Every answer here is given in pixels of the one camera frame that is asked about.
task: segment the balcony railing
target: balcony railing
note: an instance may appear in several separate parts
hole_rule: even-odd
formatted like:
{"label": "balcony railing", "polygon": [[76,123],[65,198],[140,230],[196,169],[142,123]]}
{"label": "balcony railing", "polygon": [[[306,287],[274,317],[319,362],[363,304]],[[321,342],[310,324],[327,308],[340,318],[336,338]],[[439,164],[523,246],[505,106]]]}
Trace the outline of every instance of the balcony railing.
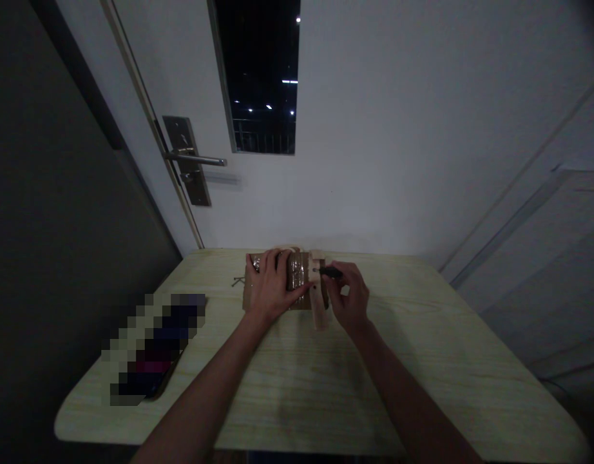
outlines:
{"label": "balcony railing", "polygon": [[268,125],[260,119],[233,119],[237,151],[294,155],[295,121],[287,121],[280,131],[270,131]]}

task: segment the door lock plate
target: door lock plate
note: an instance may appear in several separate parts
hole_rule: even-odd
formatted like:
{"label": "door lock plate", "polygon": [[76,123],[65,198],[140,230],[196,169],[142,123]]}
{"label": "door lock plate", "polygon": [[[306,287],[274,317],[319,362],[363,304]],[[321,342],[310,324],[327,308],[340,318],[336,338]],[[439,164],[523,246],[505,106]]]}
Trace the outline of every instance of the door lock plate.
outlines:
{"label": "door lock plate", "polygon": [[[194,155],[198,154],[194,142],[194,133],[189,118],[179,116],[162,116],[164,126],[168,133],[168,139],[173,146],[173,150],[180,148],[193,148]],[[176,160],[181,172],[182,186],[189,197],[190,203],[195,206],[211,206],[207,182],[205,180],[202,166],[190,160]]]}

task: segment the dark wall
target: dark wall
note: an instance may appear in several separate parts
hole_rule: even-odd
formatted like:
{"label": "dark wall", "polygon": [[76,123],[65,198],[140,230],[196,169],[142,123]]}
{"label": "dark wall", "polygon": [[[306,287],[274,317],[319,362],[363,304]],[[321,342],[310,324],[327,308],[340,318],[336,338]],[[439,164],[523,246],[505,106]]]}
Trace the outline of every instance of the dark wall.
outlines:
{"label": "dark wall", "polygon": [[0,461],[119,454],[58,442],[54,418],[109,316],[179,261],[33,8],[0,0]]}

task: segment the door handle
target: door handle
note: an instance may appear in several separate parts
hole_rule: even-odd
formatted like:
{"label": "door handle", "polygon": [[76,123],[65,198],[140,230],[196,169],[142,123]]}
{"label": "door handle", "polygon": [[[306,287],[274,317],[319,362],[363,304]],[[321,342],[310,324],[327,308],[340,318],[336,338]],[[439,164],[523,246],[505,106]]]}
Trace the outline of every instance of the door handle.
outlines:
{"label": "door handle", "polygon": [[205,158],[195,155],[186,155],[186,153],[196,153],[194,148],[177,148],[170,153],[164,154],[164,159],[174,161],[193,161],[199,164],[208,164],[209,166],[226,166],[228,161],[221,158]]}
{"label": "door handle", "polygon": [[188,118],[179,116],[163,116],[162,118],[166,126],[166,133],[173,146],[173,150],[162,153],[162,157],[178,164],[179,177],[182,181],[181,187],[187,192],[190,203],[195,206],[211,206],[205,173],[200,165],[226,166],[228,163],[225,159],[197,156],[194,132]]}

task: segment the person's left hand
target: person's left hand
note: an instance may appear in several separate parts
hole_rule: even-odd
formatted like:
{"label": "person's left hand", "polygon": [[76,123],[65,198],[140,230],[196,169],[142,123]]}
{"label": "person's left hand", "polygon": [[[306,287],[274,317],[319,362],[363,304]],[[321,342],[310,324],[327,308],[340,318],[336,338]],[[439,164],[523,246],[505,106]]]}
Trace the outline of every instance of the person's left hand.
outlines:
{"label": "person's left hand", "polygon": [[[280,253],[282,255],[278,259],[278,268],[276,269],[276,257]],[[286,263],[290,255],[291,250],[267,250],[260,259],[258,273],[254,268],[251,256],[245,256],[246,272],[252,282],[248,313],[265,326],[271,325],[313,285],[312,282],[309,282],[293,291],[286,290]]]}

